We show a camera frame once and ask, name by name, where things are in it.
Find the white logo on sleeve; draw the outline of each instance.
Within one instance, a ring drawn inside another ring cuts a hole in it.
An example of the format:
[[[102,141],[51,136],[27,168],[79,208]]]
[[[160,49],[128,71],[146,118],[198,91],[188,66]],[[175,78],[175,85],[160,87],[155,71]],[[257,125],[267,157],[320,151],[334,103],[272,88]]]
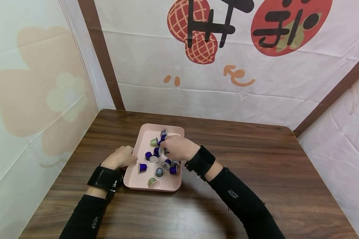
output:
[[[238,195],[235,192],[233,192],[231,189],[228,191],[228,194],[230,194],[230,196],[232,196],[235,199],[238,197]]]
[[[92,228],[93,229],[96,228],[97,221],[98,221],[98,216],[93,220],[93,223],[92,223]]]

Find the black chinese character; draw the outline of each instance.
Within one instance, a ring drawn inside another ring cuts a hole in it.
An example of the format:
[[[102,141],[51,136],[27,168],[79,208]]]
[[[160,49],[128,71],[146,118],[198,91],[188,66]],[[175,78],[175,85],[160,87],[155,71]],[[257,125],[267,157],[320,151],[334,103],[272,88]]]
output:
[[[292,1],[293,0],[283,0],[282,6],[286,8],[286,7],[290,6]],[[303,4],[306,4],[308,2],[310,2],[310,0],[301,0],[301,3],[303,3]],[[302,14],[303,14],[303,10],[301,9],[298,11],[298,13],[295,17],[295,21],[294,21],[293,27],[291,28],[291,32],[290,32],[289,29],[282,28],[283,21],[290,18],[291,13],[289,11],[268,12],[265,16],[265,21],[266,22],[278,22],[278,28],[257,29],[255,31],[253,31],[253,36],[263,36],[263,38],[261,38],[259,40],[259,45],[261,47],[273,48],[278,45],[278,43],[281,39],[281,36],[287,35],[288,33],[290,33],[289,39],[287,41],[287,45],[291,45],[296,36],[296,32],[298,30]],[[310,30],[311,28],[315,27],[315,25],[318,23],[318,21],[319,21],[318,14],[313,13],[306,18],[306,20],[303,23],[303,28],[305,30]],[[275,42],[274,43],[265,43],[266,36],[276,36]]]
[[[222,33],[219,47],[222,48],[225,45],[225,40],[228,34],[235,32],[235,27],[230,25],[231,16],[234,8],[249,13],[254,9],[253,0],[222,0],[228,4],[225,24],[213,23],[214,9],[209,12],[209,18],[206,22],[197,22],[193,20],[193,8],[194,0],[189,0],[189,13],[187,20],[187,47],[191,48],[193,43],[193,31],[200,31],[205,33],[205,42],[210,39],[210,33]]]

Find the orange arrow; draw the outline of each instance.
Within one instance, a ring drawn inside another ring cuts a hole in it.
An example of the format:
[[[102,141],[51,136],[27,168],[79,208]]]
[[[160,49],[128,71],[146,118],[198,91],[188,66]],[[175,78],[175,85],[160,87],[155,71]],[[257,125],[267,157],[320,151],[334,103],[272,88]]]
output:
[[[244,70],[232,71],[233,69],[235,69],[235,65],[225,66],[225,68],[223,69],[223,75],[227,76],[227,74],[229,74],[231,76],[230,80],[234,85],[240,86],[240,87],[245,87],[245,86],[252,85],[255,82],[255,79],[252,79],[251,81],[249,81],[247,83],[240,83],[240,82],[236,81],[235,78],[242,78],[245,76],[245,71]]]
[[[234,72],[232,71],[233,69],[235,69],[235,65],[225,66],[225,68],[223,69],[223,75],[224,76],[227,76],[227,74],[233,75],[234,74]]]

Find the black sleeve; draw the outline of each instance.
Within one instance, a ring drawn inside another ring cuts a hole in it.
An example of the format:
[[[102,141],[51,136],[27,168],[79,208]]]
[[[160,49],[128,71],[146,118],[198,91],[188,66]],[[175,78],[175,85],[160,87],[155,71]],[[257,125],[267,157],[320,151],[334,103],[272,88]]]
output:
[[[84,195],[67,222],[60,239],[95,239],[106,208],[106,200]]]
[[[250,239],[285,238],[263,202],[227,168],[209,184],[241,220]]]

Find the black wrist strap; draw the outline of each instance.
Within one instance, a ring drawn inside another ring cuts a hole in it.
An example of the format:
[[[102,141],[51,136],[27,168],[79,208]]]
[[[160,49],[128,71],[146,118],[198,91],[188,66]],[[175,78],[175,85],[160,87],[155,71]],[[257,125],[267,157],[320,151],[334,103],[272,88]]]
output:
[[[115,192],[116,185],[123,178],[121,169],[112,170],[98,166],[91,178],[88,181],[88,185],[105,191]]]
[[[214,164],[215,157],[204,146],[195,154],[195,156],[185,164],[185,167],[191,172],[195,171],[204,181],[205,174]]]

